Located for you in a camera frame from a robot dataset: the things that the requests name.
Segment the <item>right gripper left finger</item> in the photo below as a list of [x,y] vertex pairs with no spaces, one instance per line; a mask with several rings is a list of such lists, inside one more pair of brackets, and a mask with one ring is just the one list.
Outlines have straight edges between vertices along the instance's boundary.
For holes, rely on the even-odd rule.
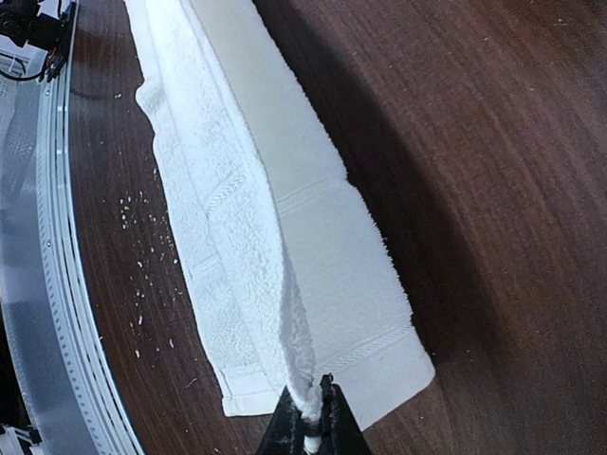
[[284,388],[255,454],[304,454],[304,421],[288,388]]

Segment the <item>white towel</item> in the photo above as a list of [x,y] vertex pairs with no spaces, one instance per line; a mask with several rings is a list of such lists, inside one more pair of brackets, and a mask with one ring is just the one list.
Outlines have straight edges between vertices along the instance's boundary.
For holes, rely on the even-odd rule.
[[377,226],[249,1],[130,1],[136,93],[224,413],[307,416],[323,375],[360,428],[434,368]]

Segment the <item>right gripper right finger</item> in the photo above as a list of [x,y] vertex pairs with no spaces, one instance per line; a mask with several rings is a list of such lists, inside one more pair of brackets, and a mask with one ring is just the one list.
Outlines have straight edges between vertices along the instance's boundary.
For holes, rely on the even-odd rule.
[[371,455],[356,418],[351,411],[340,386],[333,382],[331,374],[325,374],[322,387],[322,442],[320,454]]

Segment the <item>front aluminium rail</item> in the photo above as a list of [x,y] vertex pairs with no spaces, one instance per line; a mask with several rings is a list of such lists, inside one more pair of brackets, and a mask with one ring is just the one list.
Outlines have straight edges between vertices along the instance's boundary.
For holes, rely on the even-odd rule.
[[49,70],[1,81],[1,316],[43,454],[139,454],[90,305],[73,205],[70,85],[78,3],[61,18],[25,1],[19,26]]

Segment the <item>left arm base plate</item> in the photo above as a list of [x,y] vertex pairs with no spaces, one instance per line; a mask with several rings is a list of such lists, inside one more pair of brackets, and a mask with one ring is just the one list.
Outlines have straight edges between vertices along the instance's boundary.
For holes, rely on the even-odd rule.
[[42,1],[14,0],[1,2],[1,35],[18,47],[33,46],[46,52],[41,70],[31,76],[16,77],[5,71],[1,76],[14,82],[56,79],[67,63],[73,39],[78,3],[71,1],[65,9],[57,6],[57,17],[41,13]]

